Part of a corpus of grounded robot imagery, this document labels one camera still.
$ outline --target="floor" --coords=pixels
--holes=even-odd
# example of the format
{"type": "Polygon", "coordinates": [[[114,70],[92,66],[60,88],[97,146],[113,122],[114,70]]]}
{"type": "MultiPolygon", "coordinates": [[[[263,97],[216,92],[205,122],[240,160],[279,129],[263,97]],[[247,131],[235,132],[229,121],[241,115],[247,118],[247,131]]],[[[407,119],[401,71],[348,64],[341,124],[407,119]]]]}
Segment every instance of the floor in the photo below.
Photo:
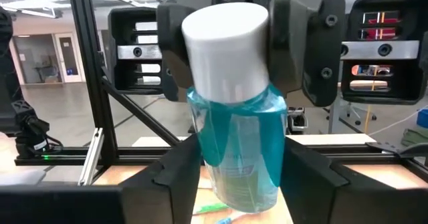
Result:
{"type": "MultiPolygon", "coordinates": [[[[35,108],[39,118],[50,123],[49,134],[61,140],[64,146],[83,146],[88,144],[94,132],[92,111],[89,96],[85,84],[65,84],[54,86],[29,86],[23,87],[25,99],[35,108]]],[[[166,126],[176,136],[188,136],[187,133],[191,119],[188,107],[185,103],[169,102],[159,96],[130,96],[136,103],[143,107],[149,114],[154,116],[161,124],[166,126]]],[[[112,115],[116,126],[116,137],[119,146],[132,146],[141,136],[156,136],[142,122],[133,116],[128,110],[121,106],[116,100],[110,98],[112,115]]],[[[415,113],[420,108],[428,107],[428,98],[422,99],[415,106],[372,106],[372,111],[378,119],[370,121],[368,134],[377,132],[387,126],[399,122],[415,113]]],[[[322,108],[307,108],[306,117],[309,121],[307,134],[327,133],[328,113],[322,108]]],[[[406,128],[416,125],[417,115],[406,121],[402,121],[384,131],[371,135],[375,140],[381,142],[399,143],[406,128]]],[[[354,124],[355,117],[347,118],[344,114],[342,119],[351,126],[364,130],[364,120],[360,126],[354,124]]],[[[338,133],[355,133],[355,131],[345,124],[340,124],[338,133]]],[[[6,151],[5,145],[0,146],[0,152],[13,158],[13,141],[9,141],[9,148],[6,151]]],[[[18,168],[28,169],[31,167],[14,167],[13,164],[2,166],[0,172],[7,169],[18,168]]],[[[70,182],[77,181],[81,166],[38,166],[38,169],[47,170],[45,182],[70,182]]]]}

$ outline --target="black metal frame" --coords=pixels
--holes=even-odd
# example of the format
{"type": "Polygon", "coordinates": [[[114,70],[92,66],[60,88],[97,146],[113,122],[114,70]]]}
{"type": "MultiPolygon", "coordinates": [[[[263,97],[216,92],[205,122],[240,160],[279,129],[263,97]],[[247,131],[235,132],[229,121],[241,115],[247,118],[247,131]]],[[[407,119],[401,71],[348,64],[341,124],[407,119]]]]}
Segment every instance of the black metal frame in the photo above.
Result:
{"type": "MultiPolygon", "coordinates": [[[[92,0],[71,0],[71,3],[94,124],[96,128],[103,128],[105,134],[99,160],[101,167],[96,178],[112,165],[151,164],[166,154],[171,147],[118,147],[108,95],[121,103],[170,146],[176,146],[180,140],[128,96],[119,94],[113,88],[100,59],[100,43],[97,37],[92,0]]],[[[308,147],[342,164],[401,164],[428,182],[428,168],[412,158],[381,154],[379,149],[364,144],[310,145],[308,147]]],[[[65,147],[64,151],[53,154],[48,159],[18,159],[15,162],[16,165],[83,165],[87,151],[88,147],[65,147]]]]}

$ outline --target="door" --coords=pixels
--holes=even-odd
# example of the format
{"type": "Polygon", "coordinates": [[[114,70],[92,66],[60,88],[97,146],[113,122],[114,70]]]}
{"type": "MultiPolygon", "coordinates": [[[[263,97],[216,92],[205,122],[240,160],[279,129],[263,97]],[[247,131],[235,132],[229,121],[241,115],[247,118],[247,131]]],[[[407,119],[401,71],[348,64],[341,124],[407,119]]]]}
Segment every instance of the door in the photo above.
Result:
{"type": "Polygon", "coordinates": [[[82,82],[83,73],[79,68],[78,48],[73,35],[71,33],[55,34],[55,40],[64,82],[82,82]]]}

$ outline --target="teal liquid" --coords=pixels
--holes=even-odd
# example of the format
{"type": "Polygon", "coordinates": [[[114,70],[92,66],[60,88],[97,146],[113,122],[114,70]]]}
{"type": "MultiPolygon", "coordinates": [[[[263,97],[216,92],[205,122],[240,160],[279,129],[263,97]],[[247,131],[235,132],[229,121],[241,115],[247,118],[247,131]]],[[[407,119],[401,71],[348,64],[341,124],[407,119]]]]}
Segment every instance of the teal liquid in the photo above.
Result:
{"type": "Polygon", "coordinates": [[[248,101],[220,104],[203,99],[190,88],[187,102],[217,197],[246,213],[273,207],[287,117],[280,91],[269,85],[248,101]]]}

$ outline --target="mouthwash bottle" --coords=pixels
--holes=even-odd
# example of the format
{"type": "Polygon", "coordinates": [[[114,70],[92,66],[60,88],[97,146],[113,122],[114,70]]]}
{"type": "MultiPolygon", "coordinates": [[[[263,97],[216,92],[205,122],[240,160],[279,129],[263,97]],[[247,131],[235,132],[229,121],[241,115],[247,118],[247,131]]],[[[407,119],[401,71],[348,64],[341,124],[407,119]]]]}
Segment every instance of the mouthwash bottle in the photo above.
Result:
{"type": "Polygon", "coordinates": [[[193,124],[215,194],[258,213],[276,204],[284,153],[286,103],[266,68],[268,11],[224,3],[182,24],[194,88],[193,124]]]}

